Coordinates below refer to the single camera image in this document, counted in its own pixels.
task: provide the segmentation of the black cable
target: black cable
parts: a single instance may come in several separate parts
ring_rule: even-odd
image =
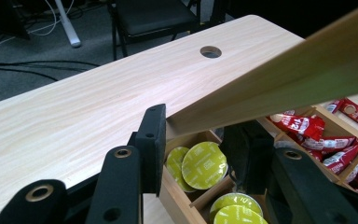
[[[39,64],[20,64],[20,65],[15,65],[15,66],[32,67],[32,68],[49,68],[49,69],[68,70],[68,71],[76,71],[76,72],[85,72],[85,71],[89,70],[89,69],[84,69],[84,68],[59,67],[59,66],[39,65]]]
[[[100,8],[100,7],[104,7],[105,3],[88,3],[86,7],[76,7],[76,11],[71,11],[68,14],[68,18],[69,19],[78,19],[80,17],[82,17],[84,15],[84,13],[88,12],[88,11],[92,11],[94,9]]]
[[[0,68],[0,71],[29,73],[29,74],[34,74],[34,75],[41,76],[41,77],[46,77],[46,78],[49,78],[49,79],[51,79],[53,81],[58,81],[58,79],[55,78],[55,77],[50,77],[48,75],[37,73],[37,72],[32,72],[32,71],[25,71],[25,70],[19,70],[19,69],[9,69],[9,68]]]
[[[67,14],[69,19],[75,20],[79,19],[84,15],[84,11],[81,7],[75,7],[75,10],[72,10]]]
[[[0,63],[0,66],[10,66],[10,65],[20,65],[20,64],[31,64],[31,63],[80,63],[86,64],[94,67],[99,67],[100,65],[96,63],[85,63],[80,61],[71,61],[71,60],[53,60],[53,61],[29,61],[29,62],[19,62],[19,63]]]

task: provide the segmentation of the black office chair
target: black office chair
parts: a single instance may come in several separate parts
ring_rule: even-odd
[[[195,15],[190,8],[196,6]],[[127,57],[126,45],[190,31],[200,26],[200,0],[108,0],[112,20],[113,59],[117,59],[117,38]]]

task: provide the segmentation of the wooden box divider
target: wooden box divider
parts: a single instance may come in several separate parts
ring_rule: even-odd
[[[331,114],[320,105],[298,108],[296,109],[296,115],[316,115],[322,118],[325,122],[323,136],[356,136],[358,138],[358,130],[352,128],[352,126]],[[296,143],[292,138],[290,138],[286,132],[276,127],[269,119],[260,118],[257,119],[257,121],[266,129],[267,132],[269,132],[274,137],[275,142],[286,141],[297,149],[307,151],[305,148]],[[197,143],[203,141],[212,141],[217,144],[221,143],[221,139],[212,131],[178,137],[167,142],[165,159],[171,150],[173,150],[175,147],[191,148]],[[351,173],[355,165],[358,164],[358,155],[353,160],[353,162],[339,175],[334,174],[321,162],[316,161],[311,155],[310,157],[315,161],[315,164],[332,183],[355,191],[355,189],[346,183],[346,178]],[[163,187],[161,188],[160,193],[163,196],[160,197],[160,199],[164,206],[167,208],[167,211],[171,215],[172,220],[174,220],[176,223],[207,224],[210,223],[209,210],[212,203],[219,196],[232,192],[234,187],[234,182],[231,180],[229,175],[227,175],[221,182],[210,189],[198,190],[195,193],[184,193],[176,184],[172,176],[168,173],[168,170],[164,167]],[[266,214],[266,219],[268,219],[268,211],[266,211],[264,204],[264,196],[251,196],[260,203],[261,207],[263,208],[263,212]]]

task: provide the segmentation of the coffee capsule lid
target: coffee capsule lid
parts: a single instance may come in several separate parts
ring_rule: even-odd
[[[243,205],[230,205],[220,209],[214,217],[213,224],[268,224],[267,221],[256,212]]]
[[[196,144],[183,160],[183,178],[194,189],[209,189],[221,181],[226,173],[226,156],[214,142]]]
[[[256,212],[261,217],[263,216],[263,210],[261,210],[258,202],[251,196],[243,193],[228,193],[214,201],[211,207],[210,220],[214,220],[216,213],[220,209],[230,205],[242,205]]]
[[[183,179],[182,176],[182,163],[183,158],[186,153],[189,151],[188,147],[176,147],[174,148],[170,154],[168,154],[166,166],[168,172],[175,179],[176,183],[184,192],[194,192],[195,189],[191,188]]]

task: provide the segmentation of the wooden board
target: wooden board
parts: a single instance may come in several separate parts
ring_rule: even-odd
[[[165,103],[170,116],[300,41],[249,16],[0,102],[0,210],[38,179],[69,188],[100,172],[148,107]],[[205,58],[204,46],[223,55]]]
[[[356,136],[358,138],[358,129],[353,129],[346,121],[340,119],[336,115],[331,114],[320,105],[298,108],[296,109],[296,115],[316,115],[323,119],[325,122],[324,136]],[[306,151],[305,148],[298,145],[291,137],[289,137],[287,132],[279,129],[269,119],[259,118],[257,121],[266,129],[268,133],[271,134],[271,136],[274,137],[275,144],[280,143],[279,145],[281,146],[282,144],[285,144],[286,146]],[[211,131],[208,131],[205,133],[190,134],[174,138],[168,142],[166,151],[169,153],[175,147],[192,147],[197,143],[204,141],[213,141],[218,144],[221,142],[220,140],[216,141]],[[339,175],[334,174],[321,162],[315,160],[311,155],[310,157],[314,160],[316,166],[322,171],[326,178],[329,179],[332,183],[355,191],[355,189],[347,183],[346,179],[350,172],[353,170],[354,166],[358,164],[358,155],[352,161],[352,163]],[[172,219],[175,223],[211,223],[209,217],[211,205],[218,197],[232,192],[234,185],[229,176],[226,176],[222,181],[210,189],[196,190],[195,192],[184,193],[180,189],[179,185],[173,181],[172,176],[168,172],[164,173],[164,178],[170,179],[171,181],[165,182],[166,185],[162,186],[167,197],[161,199],[161,202],[167,208],[168,212],[172,214]],[[254,197],[258,201],[263,209],[264,218],[269,221],[265,199],[261,197],[261,195],[251,195],[251,197]]]
[[[358,10],[167,119],[168,138],[358,93]]]

